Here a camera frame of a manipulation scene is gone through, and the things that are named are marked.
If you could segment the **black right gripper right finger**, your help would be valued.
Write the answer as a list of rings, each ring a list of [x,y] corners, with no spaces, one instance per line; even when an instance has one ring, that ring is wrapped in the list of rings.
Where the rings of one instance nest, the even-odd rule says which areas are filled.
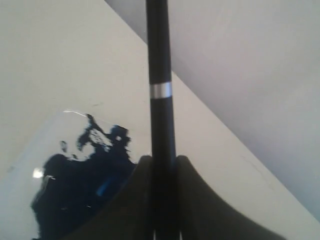
[[[180,231],[184,240],[282,240],[224,201],[190,160],[176,158]]]

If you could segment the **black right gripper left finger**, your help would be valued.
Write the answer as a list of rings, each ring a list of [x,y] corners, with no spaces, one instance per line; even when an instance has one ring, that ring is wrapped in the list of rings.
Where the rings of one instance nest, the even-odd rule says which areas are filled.
[[[89,222],[65,240],[152,240],[152,157],[140,158],[127,184]]]

